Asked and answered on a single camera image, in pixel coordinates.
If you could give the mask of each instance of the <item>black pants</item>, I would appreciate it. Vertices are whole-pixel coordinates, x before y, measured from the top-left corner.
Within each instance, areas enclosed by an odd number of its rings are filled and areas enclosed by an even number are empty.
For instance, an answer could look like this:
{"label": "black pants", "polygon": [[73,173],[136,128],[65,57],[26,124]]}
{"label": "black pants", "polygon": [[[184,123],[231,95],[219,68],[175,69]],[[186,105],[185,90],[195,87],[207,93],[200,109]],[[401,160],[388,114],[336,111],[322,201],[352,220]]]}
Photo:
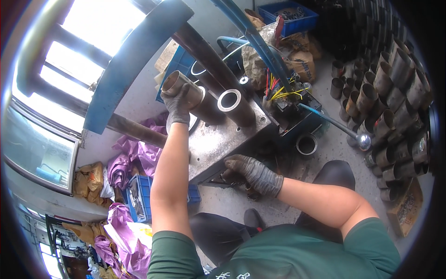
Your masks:
{"label": "black pants", "polygon": [[[355,177],[350,165],[339,160],[327,162],[313,183],[338,185],[355,190]],[[329,241],[343,242],[339,229],[324,225],[304,212],[300,214],[295,225],[315,231]],[[190,227],[195,243],[216,266],[229,261],[243,242],[259,232],[257,228],[203,212],[190,219]]]}

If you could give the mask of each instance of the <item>person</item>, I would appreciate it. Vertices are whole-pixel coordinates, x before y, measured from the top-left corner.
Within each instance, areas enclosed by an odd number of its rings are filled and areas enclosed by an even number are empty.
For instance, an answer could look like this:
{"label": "person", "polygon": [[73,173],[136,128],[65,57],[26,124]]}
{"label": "person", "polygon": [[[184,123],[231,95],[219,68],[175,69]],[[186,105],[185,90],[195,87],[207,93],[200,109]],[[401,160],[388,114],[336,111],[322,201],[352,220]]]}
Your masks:
{"label": "person", "polygon": [[389,278],[400,256],[372,206],[355,190],[348,163],[330,161],[313,183],[284,178],[254,158],[225,159],[265,196],[302,210],[295,224],[266,228],[258,213],[245,224],[187,213],[189,112],[184,85],[162,95],[172,125],[150,193],[153,246],[148,278],[205,278],[195,243],[217,266],[215,279]]}

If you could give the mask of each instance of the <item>blue crate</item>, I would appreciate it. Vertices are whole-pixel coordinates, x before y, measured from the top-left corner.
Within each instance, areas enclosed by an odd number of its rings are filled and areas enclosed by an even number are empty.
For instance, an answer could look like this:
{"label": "blue crate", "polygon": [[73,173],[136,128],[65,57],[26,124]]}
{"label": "blue crate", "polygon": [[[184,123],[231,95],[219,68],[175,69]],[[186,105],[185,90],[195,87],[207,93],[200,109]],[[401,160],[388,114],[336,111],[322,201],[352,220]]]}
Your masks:
{"label": "blue crate", "polygon": [[[150,188],[152,187],[153,179],[148,176],[134,175],[128,182],[128,188],[126,190],[127,205],[130,209],[130,215],[136,223],[151,223],[152,222],[152,210],[150,209]],[[142,215],[137,215],[135,208],[133,207],[130,191],[132,186],[138,187],[139,198],[142,201]],[[187,189],[187,204],[195,204],[201,201],[200,192],[198,186],[189,184]]]}
{"label": "blue crate", "polygon": [[163,77],[163,81],[161,82],[160,89],[158,90],[155,100],[164,104],[163,99],[161,99],[161,87],[163,86],[165,79],[176,70],[180,71],[183,75],[188,76],[194,62],[195,59],[185,49],[178,46],[177,51],[167,66],[166,74]]}
{"label": "blue crate", "polygon": [[292,1],[285,1],[280,3],[268,4],[259,6],[259,14],[263,17],[266,24],[270,24],[276,21],[277,16],[275,12],[285,8],[297,8],[301,7],[304,10],[305,17],[293,20],[287,20],[284,22],[281,32],[282,37],[287,37],[297,32],[304,32],[316,27],[319,15],[312,10]]}

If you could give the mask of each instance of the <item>blue metal frame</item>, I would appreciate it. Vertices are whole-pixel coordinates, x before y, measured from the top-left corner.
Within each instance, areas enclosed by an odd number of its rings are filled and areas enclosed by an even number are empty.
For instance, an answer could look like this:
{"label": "blue metal frame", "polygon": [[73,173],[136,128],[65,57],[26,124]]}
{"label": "blue metal frame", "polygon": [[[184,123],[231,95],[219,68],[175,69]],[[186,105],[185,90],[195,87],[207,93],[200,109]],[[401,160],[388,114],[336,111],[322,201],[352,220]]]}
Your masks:
{"label": "blue metal frame", "polygon": [[163,1],[130,33],[98,83],[85,116],[85,129],[103,133],[122,97],[147,62],[193,14],[181,0]]}

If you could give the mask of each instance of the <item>work glove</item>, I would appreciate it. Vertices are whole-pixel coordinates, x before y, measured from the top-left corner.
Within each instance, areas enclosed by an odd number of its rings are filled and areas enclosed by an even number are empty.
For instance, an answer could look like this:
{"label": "work glove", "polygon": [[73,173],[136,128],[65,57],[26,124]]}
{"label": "work glove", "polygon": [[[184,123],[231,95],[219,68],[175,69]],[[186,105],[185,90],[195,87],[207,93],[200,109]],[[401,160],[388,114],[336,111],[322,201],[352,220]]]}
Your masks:
{"label": "work glove", "polygon": [[181,87],[180,92],[175,97],[167,95],[163,92],[161,93],[161,98],[163,99],[164,104],[166,104],[167,110],[169,111],[169,118],[171,123],[178,122],[187,124],[189,126],[190,114],[186,102],[186,95],[189,92],[189,87],[190,85],[185,83]]}
{"label": "work glove", "polygon": [[235,171],[243,175],[254,189],[264,196],[277,197],[282,188],[283,176],[268,169],[252,157],[232,155],[224,159],[228,172]]}

